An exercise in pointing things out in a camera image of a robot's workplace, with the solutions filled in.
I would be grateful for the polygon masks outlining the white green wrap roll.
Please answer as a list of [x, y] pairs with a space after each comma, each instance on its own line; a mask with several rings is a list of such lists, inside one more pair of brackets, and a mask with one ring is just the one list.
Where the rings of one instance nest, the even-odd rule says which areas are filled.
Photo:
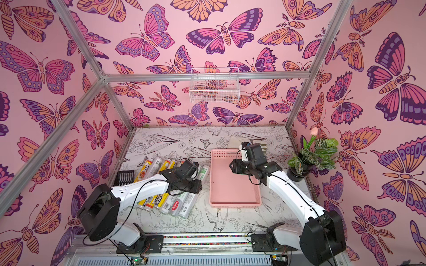
[[[201, 168], [199, 171], [199, 174], [197, 175], [197, 180], [201, 181], [201, 185], [205, 183], [206, 178], [210, 174], [210, 167], [208, 165], [205, 165]], [[179, 212], [178, 216], [184, 219], [189, 218], [189, 215], [191, 214], [191, 211], [193, 207], [195, 206], [197, 199], [199, 198], [199, 194], [189, 194], [187, 196], [187, 199], [183, 203], [183, 207], [181, 211]]]

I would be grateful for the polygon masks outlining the pink plastic basket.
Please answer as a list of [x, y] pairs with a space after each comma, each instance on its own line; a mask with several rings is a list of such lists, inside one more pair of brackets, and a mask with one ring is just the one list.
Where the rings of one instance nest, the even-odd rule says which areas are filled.
[[213, 149], [210, 165], [209, 204], [214, 208], [258, 208], [261, 206], [260, 187], [247, 175], [234, 174], [230, 164], [241, 159], [238, 149]]

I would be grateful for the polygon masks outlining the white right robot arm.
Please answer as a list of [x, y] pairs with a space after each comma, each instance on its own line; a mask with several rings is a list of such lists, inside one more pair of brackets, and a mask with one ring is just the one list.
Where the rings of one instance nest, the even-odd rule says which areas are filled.
[[300, 232], [284, 224], [268, 227], [266, 239], [271, 248], [281, 245], [298, 249], [314, 266], [330, 259], [336, 261], [336, 256], [346, 251], [342, 217], [305, 195], [279, 164], [267, 160], [260, 144], [241, 143], [229, 166], [234, 174], [254, 177], [277, 194], [303, 227]]

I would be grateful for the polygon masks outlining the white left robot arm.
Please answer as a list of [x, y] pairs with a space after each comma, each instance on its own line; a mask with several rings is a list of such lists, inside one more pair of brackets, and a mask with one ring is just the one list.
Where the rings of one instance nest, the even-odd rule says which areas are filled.
[[196, 179], [199, 164], [185, 160], [179, 167], [167, 169], [158, 174], [129, 185], [109, 187], [97, 186], [78, 211], [78, 218], [87, 234], [88, 246], [102, 241], [116, 241], [133, 246], [143, 240], [144, 232], [139, 225], [131, 225], [128, 218], [119, 218], [126, 208], [132, 209], [147, 198], [173, 192], [198, 194], [201, 181]]

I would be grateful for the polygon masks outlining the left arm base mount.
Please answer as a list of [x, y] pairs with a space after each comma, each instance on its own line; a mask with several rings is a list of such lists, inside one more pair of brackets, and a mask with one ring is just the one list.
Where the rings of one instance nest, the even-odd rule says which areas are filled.
[[140, 237], [133, 245], [118, 244], [116, 254], [158, 254], [162, 252], [163, 235], [146, 235]]

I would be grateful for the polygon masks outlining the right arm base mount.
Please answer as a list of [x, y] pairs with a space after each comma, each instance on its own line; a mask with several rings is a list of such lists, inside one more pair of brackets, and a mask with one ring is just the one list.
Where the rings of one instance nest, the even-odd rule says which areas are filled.
[[279, 244], [274, 236], [274, 229], [285, 223], [276, 223], [266, 228], [266, 232], [249, 232], [246, 236], [248, 242], [251, 243], [254, 252], [286, 252], [297, 251], [297, 248]]

